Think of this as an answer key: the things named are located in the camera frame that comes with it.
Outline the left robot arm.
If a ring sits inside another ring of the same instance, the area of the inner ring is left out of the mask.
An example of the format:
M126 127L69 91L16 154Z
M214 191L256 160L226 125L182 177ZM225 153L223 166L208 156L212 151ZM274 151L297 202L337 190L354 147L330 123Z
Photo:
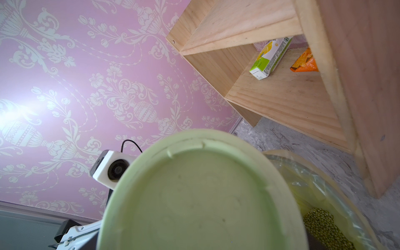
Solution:
M96 250L102 220L81 225L69 219L59 227L54 240L48 247L55 250Z

